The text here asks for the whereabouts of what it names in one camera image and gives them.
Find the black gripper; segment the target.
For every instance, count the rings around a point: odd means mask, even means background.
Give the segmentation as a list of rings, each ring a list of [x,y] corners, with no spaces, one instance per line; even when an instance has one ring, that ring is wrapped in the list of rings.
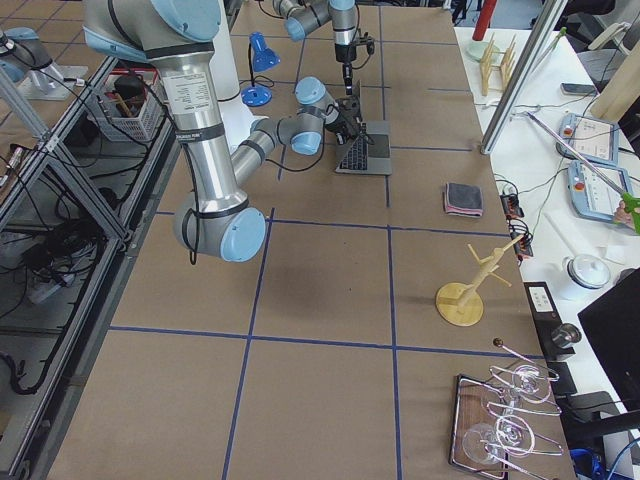
[[[331,132],[338,145],[354,140],[360,133],[361,110],[358,97],[336,99],[326,109],[325,129]]]
[[[342,77],[347,95],[353,94],[353,69],[352,64],[356,60],[356,46],[354,43],[347,45],[335,44],[334,52],[336,61],[342,64]]]

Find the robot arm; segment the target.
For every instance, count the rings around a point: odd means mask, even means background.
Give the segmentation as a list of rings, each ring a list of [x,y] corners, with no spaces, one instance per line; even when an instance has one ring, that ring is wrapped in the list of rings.
[[[347,95],[353,94],[353,62],[357,58],[356,41],[359,17],[356,3],[348,0],[272,2],[276,14],[284,18],[289,38],[302,41],[311,33],[331,24],[336,61],[342,65],[342,76]]]
[[[341,140],[357,131],[324,84],[306,77],[295,88],[295,116],[253,118],[246,138],[231,149],[231,121],[219,103],[239,90],[224,87],[225,75],[236,70],[221,1],[87,1],[83,29],[90,48],[149,63],[159,73],[194,187],[176,214],[174,232],[193,255],[227,262],[254,257],[266,224],[242,184],[278,145],[313,155],[325,131]]]

